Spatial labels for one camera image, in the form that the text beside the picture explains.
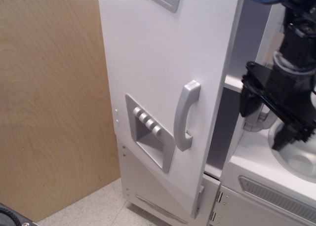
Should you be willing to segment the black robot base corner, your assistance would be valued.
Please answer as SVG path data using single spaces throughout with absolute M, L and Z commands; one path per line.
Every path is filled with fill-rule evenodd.
M 32 220 L 24 217 L 9 207 L 0 204 L 0 225 L 1 226 L 38 226 Z

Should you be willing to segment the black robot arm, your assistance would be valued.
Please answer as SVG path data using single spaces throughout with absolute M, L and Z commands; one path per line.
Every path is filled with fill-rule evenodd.
M 274 52 L 273 66 L 246 64 L 239 111 L 243 117 L 266 105 L 281 121 L 273 149 L 306 142 L 316 128 L 316 0 L 253 0 L 285 7 L 284 37 Z

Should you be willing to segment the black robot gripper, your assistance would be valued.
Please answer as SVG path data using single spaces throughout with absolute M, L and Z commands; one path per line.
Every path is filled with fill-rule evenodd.
M 315 74 L 286 74 L 277 66 L 268 68 L 253 61 L 242 77 L 239 112 L 247 117 L 265 104 L 283 121 L 274 136 L 273 150 L 280 151 L 295 141 L 307 142 L 315 133 L 316 109 L 311 95 Z

